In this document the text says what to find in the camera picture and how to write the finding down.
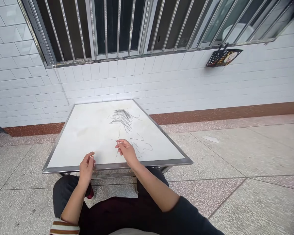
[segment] brown tile baseboard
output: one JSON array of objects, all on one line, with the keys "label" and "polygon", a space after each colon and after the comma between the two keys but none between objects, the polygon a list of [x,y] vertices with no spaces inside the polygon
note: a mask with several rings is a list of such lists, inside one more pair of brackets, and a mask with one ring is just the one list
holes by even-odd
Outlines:
[{"label": "brown tile baseboard", "polygon": [[[263,116],[294,114],[294,102],[251,105],[220,109],[195,110],[178,113],[152,114],[150,117],[159,125],[177,124],[187,122],[213,121],[236,118],[253,118]],[[3,128],[13,137],[58,134],[64,122],[30,126]]]}]

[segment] black sleeve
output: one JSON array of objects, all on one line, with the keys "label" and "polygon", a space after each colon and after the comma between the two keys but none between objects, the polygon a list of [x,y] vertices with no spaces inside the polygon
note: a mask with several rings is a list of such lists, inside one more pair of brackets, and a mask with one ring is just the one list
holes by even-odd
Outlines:
[{"label": "black sleeve", "polygon": [[221,231],[217,230],[207,218],[202,216],[196,207],[182,196],[173,209],[164,214],[167,220],[170,221],[174,234],[224,235]]}]

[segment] person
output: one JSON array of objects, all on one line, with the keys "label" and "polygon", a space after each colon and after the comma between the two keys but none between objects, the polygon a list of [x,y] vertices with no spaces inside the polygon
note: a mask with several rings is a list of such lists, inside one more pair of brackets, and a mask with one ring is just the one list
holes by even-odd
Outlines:
[{"label": "person", "polygon": [[138,198],[111,197],[88,208],[84,197],[94,195],[90,180],[95,161],[91,152],[80,164],[79,178],[67,175],[55,183],[56,219],[50,234],[223,234],[188,200],[169,188],[161,171],[144,167],[127,140],[117,140],[115,147],[137,177]]}]

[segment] table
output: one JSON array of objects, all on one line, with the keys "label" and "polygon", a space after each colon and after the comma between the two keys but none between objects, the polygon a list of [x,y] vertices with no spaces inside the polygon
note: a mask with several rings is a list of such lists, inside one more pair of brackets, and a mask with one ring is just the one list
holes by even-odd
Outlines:
[{"label": "table", "polygon": [[[128,169],[125,159],[119,154],[115,155],[117,149],[113,146],[118,137],[130,139],[144,166],[158,167],[163,173],[172,166],[193,164],[134,100],[123,100],[74,105],[42,173],[56,173],[62,177],[78,172],[79,163],[90,151],[95,151],[97,171]],[[92,178],[133,175],[132,172],[94,174]]]}]

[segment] window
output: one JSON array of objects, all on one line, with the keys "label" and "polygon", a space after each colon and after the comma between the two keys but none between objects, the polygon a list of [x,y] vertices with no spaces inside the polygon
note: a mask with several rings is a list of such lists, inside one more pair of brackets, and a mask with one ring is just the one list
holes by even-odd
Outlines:
[{"label": "window", "polygon": [[45,65],[274,41],[292,0],[22,0]]}]

